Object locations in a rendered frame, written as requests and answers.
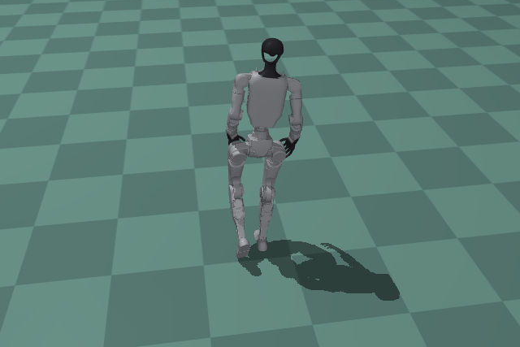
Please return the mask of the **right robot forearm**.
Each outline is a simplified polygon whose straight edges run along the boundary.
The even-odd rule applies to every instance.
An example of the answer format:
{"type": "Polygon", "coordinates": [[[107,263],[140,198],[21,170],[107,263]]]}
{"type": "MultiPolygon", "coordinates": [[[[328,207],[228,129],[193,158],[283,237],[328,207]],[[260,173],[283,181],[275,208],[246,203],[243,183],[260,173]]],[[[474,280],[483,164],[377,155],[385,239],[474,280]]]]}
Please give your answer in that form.
{"type": "Polygon", "coordinates": [[[303,125],[302,116],[301,116],[301,125],[295,125],[295,126],[290,125],[290,132],[289,132],[288,139],[290,140],[291,143],[293,143],[296,139],[299,140],[299,138],[301,137],[302,125],[303,125]]]}

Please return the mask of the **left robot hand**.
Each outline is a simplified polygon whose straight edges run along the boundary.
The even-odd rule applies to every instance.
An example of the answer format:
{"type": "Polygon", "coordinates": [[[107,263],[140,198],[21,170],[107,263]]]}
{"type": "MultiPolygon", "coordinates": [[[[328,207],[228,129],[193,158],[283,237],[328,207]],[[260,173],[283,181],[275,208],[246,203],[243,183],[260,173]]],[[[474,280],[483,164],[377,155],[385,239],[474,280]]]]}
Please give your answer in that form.
{"type": "Polygon", "coordinates": [[[245,139],[241,136],[237,136],[233,139],[231,139],[231,137],[227,134],[227,138],[228,138],[228,145],[230,145],[233,141],[239,141],[239,138],[242,140],[242,141],[245,141],[245,139]]]}

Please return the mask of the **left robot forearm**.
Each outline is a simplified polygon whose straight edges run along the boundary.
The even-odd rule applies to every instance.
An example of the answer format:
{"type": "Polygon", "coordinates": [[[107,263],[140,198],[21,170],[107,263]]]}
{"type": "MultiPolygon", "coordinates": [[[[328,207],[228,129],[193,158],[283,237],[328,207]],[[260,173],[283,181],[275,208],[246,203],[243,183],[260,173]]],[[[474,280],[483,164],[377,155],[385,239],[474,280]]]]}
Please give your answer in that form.
{"type": "Polygon", "coordinates": [[[237,136],[237,126],[239,121],[230,119],[231,111],[232,108],[230,108],[228,112],[226,133],[231,137],[231,139],[233,139],[237,136]]]}

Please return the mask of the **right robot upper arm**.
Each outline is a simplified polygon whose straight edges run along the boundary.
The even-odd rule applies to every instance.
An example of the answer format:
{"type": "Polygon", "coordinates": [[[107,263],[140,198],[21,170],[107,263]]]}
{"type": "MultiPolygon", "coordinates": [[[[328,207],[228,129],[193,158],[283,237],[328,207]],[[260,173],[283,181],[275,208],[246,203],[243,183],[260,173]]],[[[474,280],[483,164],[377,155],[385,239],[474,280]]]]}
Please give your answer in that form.
{"type": "Polygon", "coordinates": [[[291,92],[289,96],[290,106],[292,110],[292,114],[288,115],[289,123],[292,126],[301,125],[301,108],[302,108],[302,99],[301,99],[301,83],[293,78],[287,77],[288,80],[288,91],[291,92]]]}

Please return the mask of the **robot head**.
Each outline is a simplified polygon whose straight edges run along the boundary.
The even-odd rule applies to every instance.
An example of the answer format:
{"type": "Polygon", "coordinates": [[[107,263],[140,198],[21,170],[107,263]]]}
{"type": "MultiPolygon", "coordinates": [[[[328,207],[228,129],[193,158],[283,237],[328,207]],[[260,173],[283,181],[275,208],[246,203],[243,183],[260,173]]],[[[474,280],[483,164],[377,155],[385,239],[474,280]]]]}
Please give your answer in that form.
{"type": "Polygon", "coordinates": [[[279,79],[277,77],[281,77],[280,74],[277,73],[275,66],[278,60],[280,59],[280,56],[284,52],[284,46],[282,42],[279,39],[276,38],[268,38],[262,43],[262,59],[265,63],[265,67],[263,71],[259,72],[258,74],[262,77],[266,78],[274,78],[279,79]],[[264,52],[269,54],[270,56],[278,55],[277,58],[272,61],[268,62],[264,58],[264,52]]]}

